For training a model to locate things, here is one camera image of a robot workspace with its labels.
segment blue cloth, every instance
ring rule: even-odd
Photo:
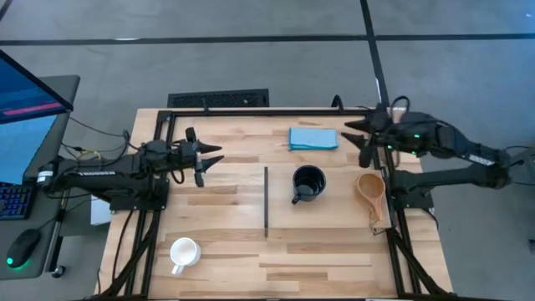
[[[0,125],[0,181],[22,184],[23,175],[56,116]]]
[[[333,150],[338,148],[334,129],[290,128],[290,150]]]

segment computer mouse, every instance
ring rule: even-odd
[[[28,229],[22,232],[11,244],[6,260],[10,268],[22,266],[32,255],[33,250],[41,239],[41,232],[36,229]]]

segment wooden scoop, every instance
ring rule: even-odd
[[[354,190],[366,200],[374,220],[376,222],[382,221],[383,196],[385,195],[385,182],[383,179],[376,174],[363,174],[355,180]]]

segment white mug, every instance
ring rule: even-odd
[[[182,273],[184,267],[192,266],[201,258],[201,247],[191,238],[183,237],[171,246],[171,260],[175,264],[172,270],[174,275]]]

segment black mug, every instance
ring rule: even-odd
[[[295,197],[292,204],[299,201],[310,202],[316,198],[327,184],[325,174],[316,166],[301,166],[293,173],[293,193]]]

